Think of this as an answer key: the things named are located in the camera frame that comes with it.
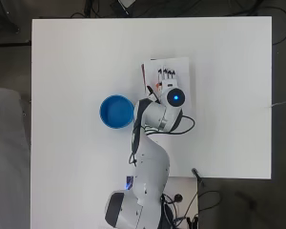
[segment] robotic arm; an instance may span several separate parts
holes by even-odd
[[[166,151],[148,138],[145,126],[159,131],[175,130],[182,118],[184,93],[175,79],[162,80],[161,103],[149,98],[134,108],[132,157],[135,164],[133,188],[113,192],[106,206],[106,222],[118,229],[163,228],[161,196],[170,172]]]

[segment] circular sensor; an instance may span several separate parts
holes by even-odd
[[[185,95],[180,89],[172,89],[167,95],[168,102],[173,107],[180,107],[185,101]]]

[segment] gray floor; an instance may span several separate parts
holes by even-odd
[[[10,18],[20,26],[21,32],[19,34],[0,32],[0,42],[24,42],[31,39],[32,18],[70,16],[75,11],[82,11],[84,6],[84,0],[20,0],[17,3],[2,1],[10,12]],[[140,15],[154,4],[153,0],[137,1],[134,8],[136,15]],[[101,0],[101,15],[112,13],[109,7],[111,2],[111,0]],[[170,2],[169,5],[156,5],[144,16],[175,16],[189,7],[193,1],[172,0]],[[205,0],[183,15],[220,16],[231,11],[239,11],[235,0],[231,1],[231,6],[229,2]],[[238,2],[243,6],[250,6],[253,0],[238,0]],[[267,6],[282,7],[286,10],[286,0],[266,2]],[[286,18],[274,10],[264,10],[261,13],[274,17],[273,39],[279,40],[286,32]],[[14,89],[23,95],[31,96],[30,47],[0,49],[0,87]],[[286,41],[273,48],[273,101],[283,100],[286,100]],[[272,180],[205,179],[207,184],[205,190],[219,189],[222,192],[223,201],[219,207],[200,214],[200,228],[286,229],[286,106],[273,108],[272,177]],[[239,191],[256,201],[255,210],[251,210],[249,204],[235,194]],[[215,196],[202,198],[199,201],[199,207],[204,208],[214,201],[216,201]]]

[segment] black cable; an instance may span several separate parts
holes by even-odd
[[[171,225],[171,227],[173,228],[173,229],[177,229],[176,228],[176,226],[174,225],[174,216],[173,216],[173,218],[172,219],[169,219],[169,217],[168,217],[168,215],[167,215],[167,212],[166,212],[166,206],[168,206],[168,204],[166,204],[166,199],[165,199],[165,196],[166,197],[168,197],[168,198],[170,198],[169,196],[167,196],[167,195],[165,195],[165,194],[162,194],[162,199],[161,199],[161,203],[162,203],[162,206],[161,207],[163,207],[163,212],[164,212],[164,215],[165,215],[165,218],[166,218],[166,220],[167,220],[167,222],[169,222],[170,223],[170,225]]]
[[[191,10],[192,8],[194,8],[196,5],[198,5],[200,2],[202,2],[203,0],[197,0],[195,3],[193,3],[190,7],[188,7],[187,9],[185,9],[184,11],[182,11],[181,13],[179,13],[178,15],[176,15],[175,17],[181,16],[182,14],[186,13],[187,11]]]
[[[279,7],[263,7],[263,8],[260,8],[260,9],[256,10],[256,11],[264,10],[264,9],[280,10],[280,11],[282,11],[282,12],[286,15],[286,10],[283,9],[283,8],[279,8]],[[243,10],[243,11],[239,11],[239,12],[235,12],[235,13],[228,14],[228,15],[226,15],[226,16],[239,16],[239,15],[244,14],[244,13],[247,13],[247,12],[249,12],[249,11],[250,11],[250,10]],[[273,46],[278,45],[278,44],[284,42],[285,40],[286,40],[286,35],[285,35],[280,41],[275,42],[275,43],[273,44]]]
[[[4,8],[3,3],[2,3],[1,0],[0,0],[0,8],[1,8],[1,11],[4,13],[4,15],[7,17],[7,19],[9,19],[9,16],[8,16],[8,14],[7,14],[7,11],[6,11],[6,9]]]
[[[285,10],[285,9],[282,9],[282,8],[279,8],[279,7],[263,7],[263,8],[261,8],[261,9],[280,10],[280,11],[284,12],[285,15],[286,15],[286,10]],[[282,43],[282,42],[285,41],[285,40],[286,40],[286,35],[285,35],[280,41],[275,42],[275,43],[273,44],[273,46],[278,45],[278,44]]]
[[[238,6],[241,8],[241,9],[244,9],[244,7],[240,4],[240,2],[238,0],[235,0],[235,2],[238,4]]]
[[[158,131],[153,131],[151,133],[146,133],[146,135],[157,135],[157,134],[163,134],[163,135],[183,135],[183,134],[186,134],[194,127],[195,122],[194,122],[194,120],[191,117],[188,117],[188,116],[185,116],[185,115],[183,115],[182,118],[183,117],[188,118],[188,119],[190,119],[193,122],[193,125],[188,130],[186,130],[184,132],[158,132]]]
[[[163,196],[165,197],[165,198],[168,198],[171,202],[168,202],[166,199],[164,199],[164,201],[166,202],[166,204],[172,204],[173,205],[173,207],[174,207],[174,218],[176,219],[177,218],[177,209],[176,209],[176,207],[175,207],[175,204],[174,204],[174,201],[168,196],[168,195],[166,195],[166,194],[163,194]]]
[[[161,6],[161,5],[167,4],[167,3],[168,3],[168,1],[153,4],[151,7],[147,8],[144,12],[142,12],[141,14],[139,14],[139,15],[136,16],[136,17],[141,17],[141,16],[143,16],[145,13],[147,13],[149,10],[151,10],[151,9],[153,9],[153,8],[155,8],[155,7],[159,7],[159,6]]]
[[[198,195],[198,199],[200,199],[200,198],[202,198],[204,195],[210,194],[210,193],[216,193],[216,194],[218,194],[218,196],[219,196],[218,202],[215,203],[214,205],[211,205],[210,207],[206,207],[206,208],[203,208],[203,209],[199,209],[199,210],[198,210],[198,213],[199,213],[199,214],[200,214],[201,212],[203,212],[203,211],[206,211],[206,210],[210,210],[210,209],[212,209],[212,208],[215,208],[216,206],[218,206],[218,205],[221,203],[221,201],[222,201],[222,195],[221,195],[221,193],[220,193],[219,191],[217,191],[217,190],[206,191],[206,192],[204,192],[204,193]],[[193,217],[193,219],[192,219],[192,222],[194,222],[194,218],[197,217],[197,216],[198,216],[198,214],[195,214],[195,215],[194,215],[194,217]]]
[[[194,197],[192,198],[192,200],[191,200],[191,202],[190,202],[190,204],[189,204],[189,206],[188,206],[188,209],[187,209],[187,211],[186,211],[185,214],[184,214],[184,217],[179,218],[179,219],[176,219],[176,220],[179,221],[179,223],[176,225],[176,227],[179,226],[179,225],[182,223],[182,221],[187,217],[188,212],[189,212],[189,210],[190,210],[190,208],[191,208],[191,206],[192,206],[192,203],[193,203],[194,199],[196,198],[197,194],[198,194],[198,190],[197,190],[197,192],[195,193]]]
[[[255,4],[249,9],[248,13],[247,13],[247,16],[252,16],[254,15],[259,6],[263,3],[264,0],[256,0]]]
[[[73,13],[71,16],[70,16],[70,18],[73,18],[75,15],[80,15],[80,16],[82,16],[82,17],[86,17],[83,13],[81,13],[81,12],[75,12],[75,13]]]
[[[99,15],[99,14],[94,10],[93,7],[92,7],[92,12],[95,14],[95,17],[97,16],[98,18],[102,18],[102,16]]]

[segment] white paper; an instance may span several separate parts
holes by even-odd
[[[185,94],[185,102],[182,105],[184,114],[191,115],[192,101],[191,101],[191,88],[190,88],[190,66],[188,57],[169,58],[169,59],[156,59],[144,62],[144,76],[145,84],[152,87],[153,91],[158,97],[160,93],[156,88],[158,83],[158,70],[174,70],[177,79],[178,88]]]

